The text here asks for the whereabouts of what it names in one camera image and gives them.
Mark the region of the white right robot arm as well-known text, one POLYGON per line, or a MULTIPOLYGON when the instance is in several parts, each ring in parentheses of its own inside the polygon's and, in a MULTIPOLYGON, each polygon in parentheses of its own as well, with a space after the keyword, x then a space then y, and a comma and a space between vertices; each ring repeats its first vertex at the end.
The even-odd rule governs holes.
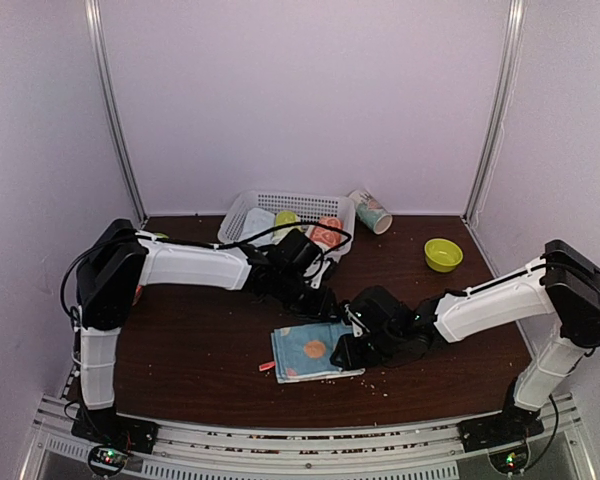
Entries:
POLYGON ((387 289, 363 290, 344 307, 353 328, 331 363, 342 370, 422 358, 437 344, 541 315, 556 322, 529 366, 512 381, 503 412, 493 419, 499 440, 515 440, 580 360, 600 347, 600 268, 562 240, 505 276, 464 290, 447 290, 410 309, 387 289))

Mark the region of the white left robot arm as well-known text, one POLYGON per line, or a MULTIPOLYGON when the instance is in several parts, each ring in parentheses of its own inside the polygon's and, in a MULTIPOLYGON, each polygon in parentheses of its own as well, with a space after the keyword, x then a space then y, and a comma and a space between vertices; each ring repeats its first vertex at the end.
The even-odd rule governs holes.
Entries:
POLYGON ((82 401, 86 429, 103 444, 117 442, 124 424, 115 406, 116 348, 138 289, 190 285, 271 296, 301 317, 329 322, 337 317, 334 292, 320 276, 329 249, 311 240, 295 222, 283 238, 264 246, 257 233, 227 244, 169 240, 112 222, 78 258, 76 300, 82 401))

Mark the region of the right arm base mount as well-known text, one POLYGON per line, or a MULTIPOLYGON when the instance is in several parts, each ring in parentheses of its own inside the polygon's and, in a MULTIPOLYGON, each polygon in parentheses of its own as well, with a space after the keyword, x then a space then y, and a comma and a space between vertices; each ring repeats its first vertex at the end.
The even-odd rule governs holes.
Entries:
POLYGON ((539 408, 527 409, 507 400, 499 413, 463 420, 457 425, 463 449, 492 449, 539 435, 544 432, 539 415, 539 408))

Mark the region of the blue patterned towel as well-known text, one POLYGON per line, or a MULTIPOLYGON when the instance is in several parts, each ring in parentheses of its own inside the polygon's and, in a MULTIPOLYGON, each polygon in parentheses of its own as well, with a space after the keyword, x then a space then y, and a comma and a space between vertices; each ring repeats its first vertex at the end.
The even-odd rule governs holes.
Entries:
POLYGON ((271 335, 273 359, 258 367, 273 371, 278 384, 354 377, 365 369, 345 370, 330 358, 341 336, 353 329, 342 323, 314 323, 275 329, 271 335))

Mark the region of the orange bunny towel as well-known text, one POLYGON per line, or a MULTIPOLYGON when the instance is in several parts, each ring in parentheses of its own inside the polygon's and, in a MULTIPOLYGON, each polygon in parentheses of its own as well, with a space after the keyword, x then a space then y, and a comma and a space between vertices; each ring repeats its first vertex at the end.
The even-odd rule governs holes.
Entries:
POLYGON ((319 225, 310 226, 307 234, 311 241, 323 251, 336 247, 342 240, 342 222, 337 217, 323 216, 318 220, 319 225))

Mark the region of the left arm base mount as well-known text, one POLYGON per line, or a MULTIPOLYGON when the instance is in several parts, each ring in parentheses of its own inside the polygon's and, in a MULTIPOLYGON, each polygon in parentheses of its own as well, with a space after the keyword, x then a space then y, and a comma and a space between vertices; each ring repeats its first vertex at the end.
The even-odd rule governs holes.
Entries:
POLYGON ((78 400, 79 408, 73 421, 71 433, 77 438, 114 447, 117 450, 151 454, 159 426, 152 421, 121 416, 116 407, 89 409, 84 400, 78 400))

